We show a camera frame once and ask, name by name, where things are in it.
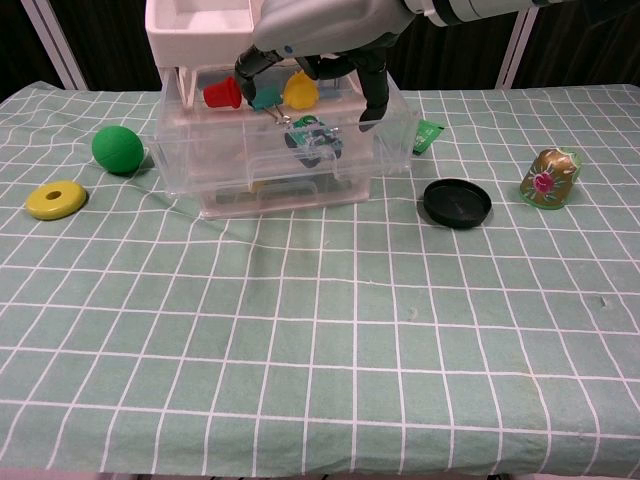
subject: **black lid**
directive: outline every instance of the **black lid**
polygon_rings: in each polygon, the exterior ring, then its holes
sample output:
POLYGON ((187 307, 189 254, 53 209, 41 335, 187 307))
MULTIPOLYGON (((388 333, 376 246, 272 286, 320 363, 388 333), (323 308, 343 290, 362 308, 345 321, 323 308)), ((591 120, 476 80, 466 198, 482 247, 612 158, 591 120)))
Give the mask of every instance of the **black lid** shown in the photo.
POLYGON ((441 225, 473 228, 489 215, 491 198, 482 188, 465 180, 438 180, 425 190, 424 208, 441 225))

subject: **yellow toy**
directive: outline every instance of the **yellow toy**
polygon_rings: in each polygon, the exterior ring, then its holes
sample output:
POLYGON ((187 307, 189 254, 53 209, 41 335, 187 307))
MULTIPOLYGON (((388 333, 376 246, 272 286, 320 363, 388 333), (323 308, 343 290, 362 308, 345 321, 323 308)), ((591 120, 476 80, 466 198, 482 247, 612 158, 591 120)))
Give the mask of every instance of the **yellow toy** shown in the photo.
POLYGON ((319 98, 318 87, 304 72, 294 74, 284 89, 284 103, 294 110, 313 108, 319 98))
POLYGON ((58 220, 78 211, 87 200, 82 186, 70 180, 48 183, 31 192, 27 211, 38 220, 58 220))

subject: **table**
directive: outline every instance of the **table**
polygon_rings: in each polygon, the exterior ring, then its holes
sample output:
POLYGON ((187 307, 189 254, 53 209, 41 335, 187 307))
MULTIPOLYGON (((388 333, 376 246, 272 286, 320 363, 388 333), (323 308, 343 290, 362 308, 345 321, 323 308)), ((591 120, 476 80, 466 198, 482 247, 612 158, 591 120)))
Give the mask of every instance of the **table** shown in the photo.
POLYGON ((358 206, 206 222, 101 127, 157 93, 25 88, 0 106, 0 467, 263 477, 536 472, 640 478, 640 89, 406 92, 449 126, 358 206), (571 205, 518 185, 551 145, 571 205), (483 228, 420 219, 436 178, 483 228), (38 222, 37 186, 76 215, 38 222))

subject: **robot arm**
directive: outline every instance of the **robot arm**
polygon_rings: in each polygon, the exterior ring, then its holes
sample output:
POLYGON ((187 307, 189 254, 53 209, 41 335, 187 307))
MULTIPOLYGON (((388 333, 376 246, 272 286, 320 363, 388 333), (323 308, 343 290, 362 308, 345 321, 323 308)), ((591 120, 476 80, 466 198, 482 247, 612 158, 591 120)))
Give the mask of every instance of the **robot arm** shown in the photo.
POLYGON ((314 80, 357 70, 367 99, 360 121, 380 120, 389 101, 386 49, 417 14, 444 26, 564 1, 264 0, 254 45, 236 62, 236 80, 251 102, 255 75, 285 58, 296 58, 314 80), (337 58, 321 57, 328 53, 337 58))

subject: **tin can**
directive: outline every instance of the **tin can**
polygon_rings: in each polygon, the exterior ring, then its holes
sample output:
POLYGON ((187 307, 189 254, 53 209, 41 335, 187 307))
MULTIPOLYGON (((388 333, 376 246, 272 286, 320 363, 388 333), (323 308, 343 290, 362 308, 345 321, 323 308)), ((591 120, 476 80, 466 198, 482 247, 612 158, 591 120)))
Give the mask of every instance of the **tin can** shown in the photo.
POLYGON ((524 177, 520 195, 534 207, 545 210, 562 208, 578 180, 581 167, 582 161, 576 152, 564 148, 545 150, 524 177))

